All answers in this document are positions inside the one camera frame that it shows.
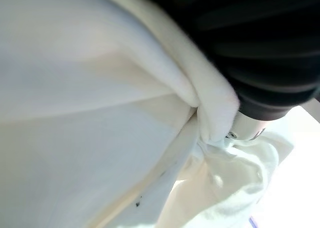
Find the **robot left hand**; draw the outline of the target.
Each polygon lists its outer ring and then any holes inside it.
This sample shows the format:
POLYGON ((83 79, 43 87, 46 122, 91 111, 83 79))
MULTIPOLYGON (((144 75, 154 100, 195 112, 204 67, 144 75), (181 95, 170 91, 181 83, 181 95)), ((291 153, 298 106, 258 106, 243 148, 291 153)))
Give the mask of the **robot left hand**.
POLYGON ((320 0, 151 0, 227 78, 240 100, 228 136, 256 138, 320 94, 320 0))

